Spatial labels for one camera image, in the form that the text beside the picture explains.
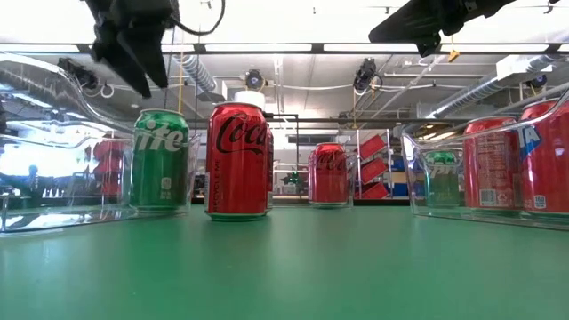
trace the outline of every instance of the red coca-cola can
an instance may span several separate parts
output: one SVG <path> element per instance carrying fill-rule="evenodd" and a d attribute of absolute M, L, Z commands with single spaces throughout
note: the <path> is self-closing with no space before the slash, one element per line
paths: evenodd
<path fill-rule="evenodd" d="M 210 116 L 205 212 L 214 220 L 257 220 L 267 208 L 267 121 L 259 107 L 229 102 Z"/>
<path fill-rule="evenodd" d="M 275 159 L 275 139 L 267 124 L 267 210 L 273 209 L 273 162 Z"/>
<path fill-rule="evenodd" d="M 348 158 L 339 143 L 320 143 L 309 157 L 309 202 L 341 206 L 349 200 Z"/>
<path fill-rule="evenodd" d="M 557 99 L 524 108 L 520 121 L 545 115 Z M 569 102 L 545 119 L 518 129 L 524 210 L 531 213 L 569 213 Z"/>
<path fill-rule="evenodd" d="M 465 135 L 514 124 L 513 116 L 472 120 Z M 464 140 L 464 182 L 467 207 L 518 212 L 522 208 L 519 147 L 515 131 L 494 132 Z"/>

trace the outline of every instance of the ceiling light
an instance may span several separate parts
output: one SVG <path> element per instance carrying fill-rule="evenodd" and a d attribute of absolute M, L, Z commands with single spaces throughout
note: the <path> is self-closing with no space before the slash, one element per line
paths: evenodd
<path fill-rule="evenodd" d="M 193 44 L 162 44 L 162 53 L 193 52 Z"/>
<path fill-rule="evenodd" d="M 76 117 L 77 119 L 86 119 L 86 118 L 87 118 L 86 116 L 81 116 L 81 115 L 79 115 L 79 114 L 77 114 L 77 113 L 75 113 L 75 112 L 66 112 L 65 114 L 68 115 L 68 116 L 74 116 L 74 117 Z"/>
<path fill-rule="evenodd" d="M 309 52 L 312 44 L 206 44 L 208 52 Z"/>
<path fill-rule="evenodd" d="M 33 104 L 35 104 L 35 105 L 37 105 L 37 106 L 39 106 L 39 107 L 42 107 L 42 108 L 52 108 L 52 105 L 49 105 L 49 104 L 47 104 L 47 103 L 45 103 L 45 102 L 42 102 L 42 101 L 40 101 L 40 100 L 34 99 L 34 98 L 32 98 L 32 97 L 29 97 L 29 96 L 27 96 L 27 95 L 25 95 L 25 94 L 23 94 L 23 93 L 14 93 L 13 96 L 16 97 L 16 98 L 20 98 L 20 99 L 22 99 L 22 100 L 25 100 L 25 101 L 27 101 L 27 102 L 33 103 Z"/>
<path fill-rule="evenodd" d="M 79 52 L 73 44 L 0 44 L 0 52 L 62 53 Z"/>
<path fill-rule="evenodd" d="M 542 52 L 547 44 L 443 44 L 441 52 Z"/>
<path fill-rule="evenodd" d="M 441 135 L 439 135 L 439 136 L 436 136 L 435 138 L 432 138 L 431 140 L 442 140 L 442 139 L 444 139 L 444 138 L 448 138 L 448 137 L 452 136 L 452 135 L 455 134 L 455 133 L 456 133 L 456 132 L 443 133 L 443 134 L 441 134 Z"/>
<path fill-rule="evenodd" d="M 325 44 L 327 52 L 409 52 L 415 54 L 415 44 Z"/>

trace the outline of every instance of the can lid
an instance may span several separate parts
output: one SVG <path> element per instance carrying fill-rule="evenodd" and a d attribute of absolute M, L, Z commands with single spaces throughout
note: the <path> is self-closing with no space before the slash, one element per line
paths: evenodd
<path fill-rule="evenodd" d="M 537 106 L 537 105 L 542 104 L 544 102 L 551 102 L 551 101 L 558 101 L 558 100 L 559 100 L 559 98 L 550 98 L 550 99 L 535 101 L 535 102 L 532 102 L 532 103 L 528 104 L 527 106 L 523 107 L 522 110 L 526 110 L 527 108 Z"/>
<path fill-rule="evenodd" d="M 178 111 L 168 110 L 168 109 L 159 109 L 159 108 L 144 109 L 144 110 L 141 110 L 140 113 L 142 114 L 145 112 L 152 112 L 152 111 L 168 112 L 168 113 L 173 113 L 173 114 L 178 115 L 178 116 L 184 116 L 182 113 L 180 113 Z"/>
<path fill-rule="evenodd" d="M 213 108 L 223 107 L 223 106 L 225 106 L 225 105 L 236 105 L 236 104 L 237 104 L 237 105 L 245 105 L 245 106 L 247 106 L 247 107 L 254 107 L 254 108 L 259 109 L 261 112 L 263 111 L 262 108 L 260 108 L 259 106 L 255 106 L 255 105 L 252 104 L 252 103 L 247 103 L 247 102 L 235 102 L 235 101 L 223 102 L 223 103 L 220 103 L 220 104 L 216 105 L 216 106 L 213 107 Z"/>
<path fill-rule="evenodd" d="M 472 120 L 468 121 L 466 124 L 472 124 L 472 123 L 475 123 L 475 122 L 480 121 L 480 120 L 492 120 L 492 119 L 512 119 L 512 120 L 516 121 L 515 116 L 483 116 L 483 117 L 480 117 L 478 119 L 472 119 Z"/>

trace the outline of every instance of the nutrition label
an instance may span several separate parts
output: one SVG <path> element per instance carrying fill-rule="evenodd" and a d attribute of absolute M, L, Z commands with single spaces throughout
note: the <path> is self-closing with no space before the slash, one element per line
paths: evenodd
<path fill-rule="evenodd" d="M 509 132 L 497 132 L 477 138 L 479 203 L 481 206 L 512 207 L 519 200 L 514 195 L 512 146 L 516 141 Z"/>

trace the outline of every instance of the robotic arm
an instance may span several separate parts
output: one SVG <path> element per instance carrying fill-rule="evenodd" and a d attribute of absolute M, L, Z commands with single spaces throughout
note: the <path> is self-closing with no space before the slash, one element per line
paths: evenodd
<path fill-rule="evenodd" d="M 493 16 L 515 0 L 411 0 L 375 27 L 372 43 L 413 43 L 421 57 L 437 50 L 439 31 L 445 36 L 459 32 L 464 23 L 481 15 Z M 559 0 L 549 0 L 554 4 Z"/>
<path fill-rule="evenodd" d="M 146 75 L 168 86 L 161 42 L 173 14 L 170 0 L 85 0 L 95 18 L 92 57 L 107 65 L 144 98 Z"/>

